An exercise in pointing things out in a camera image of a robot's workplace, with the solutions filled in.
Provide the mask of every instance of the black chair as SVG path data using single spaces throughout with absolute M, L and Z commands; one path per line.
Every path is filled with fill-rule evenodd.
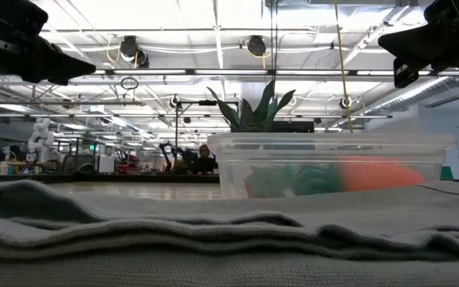
M 95 156 L 66 155 L 63 159 L 61 171 L 66 173 L 93 173 L 95 172 Z

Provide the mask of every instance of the clear plastic container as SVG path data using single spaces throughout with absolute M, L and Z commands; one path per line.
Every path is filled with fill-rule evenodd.
M 440 179 L 446 135 L 227 133 L 210 136 L 222 194 L 276 198 Z

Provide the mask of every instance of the gray fabric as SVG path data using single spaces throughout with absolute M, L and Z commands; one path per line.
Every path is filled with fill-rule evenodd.
M 0 183 L 0 286 L 143 282 L 459 286 L 459 183 L 201 202 Z

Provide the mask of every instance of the snake plant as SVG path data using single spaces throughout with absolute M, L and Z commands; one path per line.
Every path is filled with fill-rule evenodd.
M 275 84 L 275 81 L 270 81 L 265 87 L 255 111 L 253 111 L 249 102 L 242 98 L 240 117 L 237 111 L 224 101 L 219 100 L 214 90 L 207 88 L 217 101 L 222 115 L 228 121 L 231 132 L 271 132 L 276 114 L 292 100 L 295 92 L 295 90 L 287 92 L 279 100 L 279 97 L 275 96 Z

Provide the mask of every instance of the white robot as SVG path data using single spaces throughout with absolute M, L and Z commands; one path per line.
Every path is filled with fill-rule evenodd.
M 44 162 L 49 158 L 49 147 L 54 144 L 54 134 L 49 131 L 50 124 L 50 119 L 39 118 L 37 119 L 37 123 L 33 125 L 33 134 L 31 134 L 28 140 L 26 162 L 31 163 L 35 160 Z

